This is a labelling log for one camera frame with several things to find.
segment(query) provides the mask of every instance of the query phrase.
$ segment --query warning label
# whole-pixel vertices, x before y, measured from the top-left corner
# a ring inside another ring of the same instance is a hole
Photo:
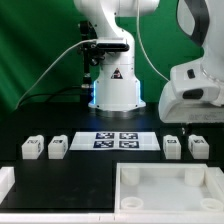
[[[121,72],[118,68],[114,71],[114,74],[111,76],[111,79],[123,79]]]

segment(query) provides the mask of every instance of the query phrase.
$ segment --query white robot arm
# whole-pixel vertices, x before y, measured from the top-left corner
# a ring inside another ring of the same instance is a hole
[[[198,60],[171,70],[159,103],[168,123],[224,122],[224,1],[179,0],[177,19],[184,33],[204,48]]]
[[[159,0],[139,0],[140,15],[155,11]],[[97,34],[97,48],[108,54],[94,83],[94,99],[89,107],[100,115],[127,117],[145,107],[140,98],[140,82],[135,77],[135,41],[118,27],[115,17],[136,17],[137,0],[74,0],[77,9],[91,22]]]

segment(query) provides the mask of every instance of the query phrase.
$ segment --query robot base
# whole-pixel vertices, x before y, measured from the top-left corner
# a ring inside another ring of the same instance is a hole
[[[101,117],[128,119],[137,115],[144,114],[145,107],[139,107],[137,109],[129,110],[129,111],[106,111],[106,110],[100,110],[98,108],[89,107],[89,111],[90,113],[101,116]]]

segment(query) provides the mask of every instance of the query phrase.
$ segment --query white block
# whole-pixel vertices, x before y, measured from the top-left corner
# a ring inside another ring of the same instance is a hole
[[[42,135],[31,136],[22,145],[23,159],[38,159],[44,149],[44,137]]]
[[[68,137],[55,136],[48,145],[49,159],[63,159],[68,150]]]
[[[181,159],[181,145],[176,136],[163,137],[163,150],[166,159]]]
[[[13,167],[2,167],[0,170],[0,204],[15,183]]]
[[[209,159],[209,145],[202,136],[189,136],[188,149],[194,159]]]

